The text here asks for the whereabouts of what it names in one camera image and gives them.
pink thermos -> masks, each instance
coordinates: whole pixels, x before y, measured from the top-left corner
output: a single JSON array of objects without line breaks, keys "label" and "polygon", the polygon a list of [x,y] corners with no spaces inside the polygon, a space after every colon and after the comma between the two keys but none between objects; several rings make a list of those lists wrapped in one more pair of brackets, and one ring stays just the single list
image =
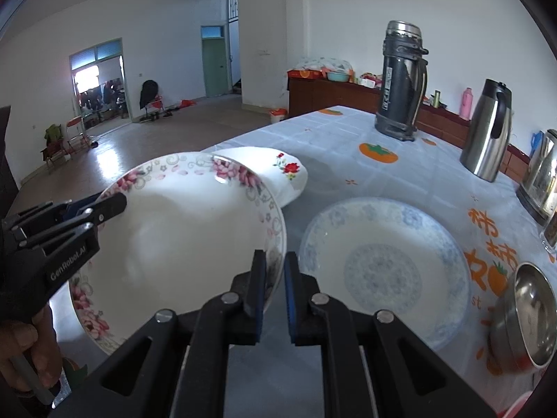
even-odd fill
[{"label": "pink thermos", "polygon": [[462,102],[460,103],[459,115],[462,119],[470,121],[470,112],[472,111],[472,88],[466,88],[464,93],[462,93]]}]

kettle base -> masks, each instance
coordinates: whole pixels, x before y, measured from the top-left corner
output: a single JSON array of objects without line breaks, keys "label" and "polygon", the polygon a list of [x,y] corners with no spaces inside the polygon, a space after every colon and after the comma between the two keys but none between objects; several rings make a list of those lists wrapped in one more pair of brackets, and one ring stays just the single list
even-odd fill
[{"label": "kettle base", "polygon": [[530,216],[536,221],[537,224],[545,226],[548,222],[548,217],[542,214],[535,206],[530,203],[527,193],[524,191],[522,185],[516,190],[516,197],[519,199],[520,204],[526,209]]},{"label": "kettle base", "polygon": [[384,135],[391,136],[400,141],[414,141],[416,139],[414,137],[415,129],[413,125],[392,121],[378,113],[375,115],[375,128],[377,132],[381,132]]}]

metal bolt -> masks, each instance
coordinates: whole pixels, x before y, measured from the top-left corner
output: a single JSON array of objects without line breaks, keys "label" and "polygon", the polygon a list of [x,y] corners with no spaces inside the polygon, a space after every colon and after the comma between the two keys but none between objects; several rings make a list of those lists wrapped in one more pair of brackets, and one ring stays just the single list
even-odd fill
[{"label": "metal bolt", "polygon": [[227,305],[232,305],[233,303],[236,303],[238,300],[240,300],[240,296],[235,292],[226,292],[221,295],[221,300]]},{"label": "metal bolt", "polygon": [[390,324],[394,321],[394,314],[388,309],[382,309],[381,311],[377,311],[377,320],[382,324]]},{"label": "metal bolt", "polygon": [[174,313],[169,309],[162,309],[160,311],[157,311],[157,314],[155,314],[155,319],[158,323],[162,324],[171,320],[173,315]]},{"label": "metal bolt", "polygon": [[329,303],[329,296],[327,294],[318,292],[311,297],[311,301],[315,305],[326,305],[327,303]]}]

white tablecloth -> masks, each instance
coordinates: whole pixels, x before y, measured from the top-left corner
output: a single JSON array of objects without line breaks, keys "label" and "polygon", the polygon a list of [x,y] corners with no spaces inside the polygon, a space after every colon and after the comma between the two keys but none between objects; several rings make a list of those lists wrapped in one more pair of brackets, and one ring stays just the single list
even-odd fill
[{"label": "white tablecloth", "polygon": [[[298,251],[305,228],[322,209],[354,196],[396,199],[441,222],[463,249],[475,280],[464,328],[439,355],[497,412],[504,410],[532,389],[533,378],[501,375],[488,356],[491,307],[506,281],[494,263],[510,275],[521,261],[532,261],[557,288],[557,265],[541,245],[539,227],[516,198],[516,183],[503,174],[492,184],[475,177],[460,164],[459,148],[431,135],[417,132],[415,142],[400,142],[378,133],[369,113],[332,109],[341,114],[295,117],[207,151],[264,146],[284,150],[305,165],[307,187],[283,209],[289,250]],[[364,143],[380,145],[398,160],[381,163],[365,156],[359,149]],[[52,305],[63,353],[95,368],[105,356],[81,330],[64,288]],[[261,343],[230,352],[225,416],[323,416],[320,351],[290,344],[283,287],[265,315]]]}]

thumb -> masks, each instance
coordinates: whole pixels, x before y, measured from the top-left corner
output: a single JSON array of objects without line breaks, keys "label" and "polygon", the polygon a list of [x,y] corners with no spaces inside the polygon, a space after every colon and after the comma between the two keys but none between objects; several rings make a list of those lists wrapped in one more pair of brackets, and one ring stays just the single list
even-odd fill
[{"label": "thumb", "polygon": [[21,322],[0,325],[0,361],[23,353],[37,339],[37,329],[32,325]]}]

